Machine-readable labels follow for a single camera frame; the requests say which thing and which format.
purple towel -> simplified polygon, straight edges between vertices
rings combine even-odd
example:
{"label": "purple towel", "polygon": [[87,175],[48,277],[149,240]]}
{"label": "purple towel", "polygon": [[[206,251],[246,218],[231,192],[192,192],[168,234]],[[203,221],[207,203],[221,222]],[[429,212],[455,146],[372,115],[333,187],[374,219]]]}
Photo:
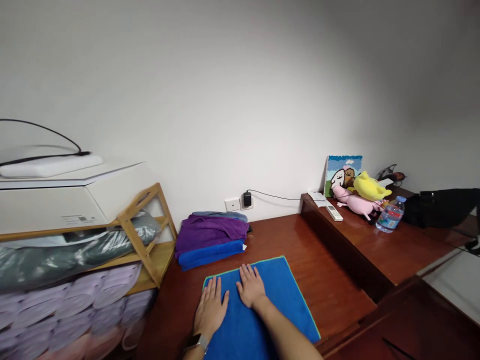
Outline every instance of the purple towel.
{"label": "purple towel", "polygon": [[183,220],[175,257],[183,253],[245,239],[249,224],[235,218],[190,215]]}

cartoon painting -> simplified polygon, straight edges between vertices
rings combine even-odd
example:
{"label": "cartoon painting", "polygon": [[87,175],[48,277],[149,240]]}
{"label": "cartoon painting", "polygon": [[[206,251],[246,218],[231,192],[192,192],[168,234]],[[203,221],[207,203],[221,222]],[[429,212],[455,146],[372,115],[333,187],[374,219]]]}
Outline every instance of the cartoon painting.
{"label": "cartoon painting", "polygon": [[323,194],[326,198],[333,198],[331,190],[335,186],[352,187],[357,175],[362,171],[362,156],[333,156],[328,157],[326,163],[325,186]]}

hand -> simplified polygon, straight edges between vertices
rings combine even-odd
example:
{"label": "hand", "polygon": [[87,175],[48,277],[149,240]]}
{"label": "hand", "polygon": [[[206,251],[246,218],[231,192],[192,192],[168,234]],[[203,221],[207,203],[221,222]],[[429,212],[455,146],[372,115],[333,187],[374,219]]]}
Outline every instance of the hand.
{"label": "hand", "polygon": [[240,267],[241,283],[237,281],[236,288],[240,295],[241,302],[247,307],[252,308],[261,301],[266,299],[265,286],[260,273],[256,267],[253,268],[248,264]]}
{"label": "hand", "polygon": [[227,290],[222,303],[222,279],[214,276],[201,293],[200,303],[195,314],[193,334],[201,334],[210,342],[214,333],[224,321],[229,304],[230,292]]}

yellow plush toy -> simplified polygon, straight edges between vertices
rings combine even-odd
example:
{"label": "yellow plush toy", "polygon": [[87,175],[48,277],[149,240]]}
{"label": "yellow plush toy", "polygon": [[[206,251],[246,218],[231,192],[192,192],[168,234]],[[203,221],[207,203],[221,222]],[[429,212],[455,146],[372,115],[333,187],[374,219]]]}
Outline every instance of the yellow plush toy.
{"label": "yellow plush toy", "polygon": [[348,190],[351,192],[356,190],[362,198],[370,201],[382,200],[392,193],[391,190],[381,187],[379,182],[373,177],[369,177],[366,171],[362,171],[362,173],[355,178],[353,187],[349,187]]}

plastic bag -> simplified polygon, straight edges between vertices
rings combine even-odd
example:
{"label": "plastic bag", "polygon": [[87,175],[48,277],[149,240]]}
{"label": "plastic bag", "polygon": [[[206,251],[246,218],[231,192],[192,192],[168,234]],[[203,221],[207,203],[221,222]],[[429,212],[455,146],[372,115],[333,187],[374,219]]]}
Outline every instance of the plastic bag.
{"label": "plastic bag", "polygon": [[[140,213],[131,222],[144,245],[151,243],[160,233],[159,223],[149,213]],[[99,228],[66,233],[64,237],[69,244],[65,246],[1,247],[0,293],[53,284],[134,251],[120,226],[105,231],[105,228]]]}

